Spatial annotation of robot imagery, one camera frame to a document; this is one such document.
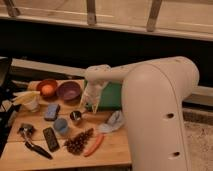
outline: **bowl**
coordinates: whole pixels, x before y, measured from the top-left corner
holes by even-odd
[[[54,79],[42,80],[36,87],[37,91],[40,91],[42,97],[52,97],[55,95],[58,83]]]
[[[62,100],[73,100],[81,94],[81,87],[74,81],[67,81],[58,87],[56,94]]]

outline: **white cloth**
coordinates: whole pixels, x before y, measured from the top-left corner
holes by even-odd
[[[110,133],[118,130],[122,125],[124,125],[125,120],[123,113],[118,110],[115,111],[106,123],[102,123],[98,126],[98,130],[101,133]]]

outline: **carrot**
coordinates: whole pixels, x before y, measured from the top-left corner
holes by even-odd
[[[102,133],[98,134],[95,140],[95,143],[84,153],[84,157],[88,157],[92,153],[94,153],[98,149],[98,147],[101,145],[103,139],[104,139],[104,134]]]

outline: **orange object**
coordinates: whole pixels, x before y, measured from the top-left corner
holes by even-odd
[[[40,91],[43,97],[52,97],[55,95],[58,83],[54,79],[42,80],[36,87],[37,91]]]
[[[41,93],[42,93],[44,96],[48,96],[48,95],[52,94],[53,91],[54,91],[53,87],[52,87],[51,85],[49,85],[49,84],[47,84],[47,85],[45,85],[45,86],[43,86],[43,87],[41,88]]]
[[[104,134],[102,134],[102,133],[98,134],[98,136],[95,140],[95,143],[84,153],[84,157],[88,157],[91,154],[93,154],[98,149],[98,147],[101,145],[103,140],[104,140]]]

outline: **yellow object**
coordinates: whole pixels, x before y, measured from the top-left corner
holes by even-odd
[[[17,97],[12,99],[13,105],[20,105],[32,100],[35,96],[39,95],[39,91],[26,91],[26,92],[18,92],[14,93]]]

